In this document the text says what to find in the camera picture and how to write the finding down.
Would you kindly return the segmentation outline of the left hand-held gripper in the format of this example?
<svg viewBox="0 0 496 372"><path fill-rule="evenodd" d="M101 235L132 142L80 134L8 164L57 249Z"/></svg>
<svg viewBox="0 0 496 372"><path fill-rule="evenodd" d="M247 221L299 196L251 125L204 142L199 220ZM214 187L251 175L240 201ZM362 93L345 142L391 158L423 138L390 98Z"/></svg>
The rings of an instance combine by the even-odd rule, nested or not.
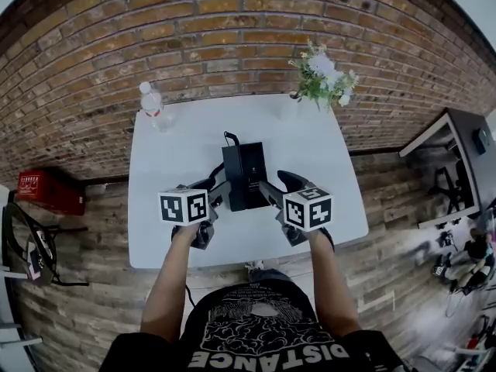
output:
<svg viewBox="0 0 496 372"><path fill-rule="evenodd" d="M218 218L215 208L229 199L230 181L223 181L215 187L216 176L224 169L221 163L208 176L208 191L201 188L174 188L158 194L160 221L174 224L171 238L181 227L199 224L191 247L205 250L215 230L214 221Z"/></svg>

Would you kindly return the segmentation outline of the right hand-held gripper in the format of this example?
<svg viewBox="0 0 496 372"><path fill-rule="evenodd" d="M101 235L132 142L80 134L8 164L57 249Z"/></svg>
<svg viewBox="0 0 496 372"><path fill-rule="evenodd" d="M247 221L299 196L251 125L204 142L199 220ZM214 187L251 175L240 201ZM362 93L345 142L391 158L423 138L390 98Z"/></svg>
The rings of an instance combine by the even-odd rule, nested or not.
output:
<svg viewBox="0 0 496 372"><path fill-rule="evenodd" d="M290 171L278 170L277 176L287 194L266 181L259 182L259 191L270 205L281 208L276 220L289 244L297 246L308 240L307 233L318 230L334 246L326 228L332 222L333 195Z"/></svg>

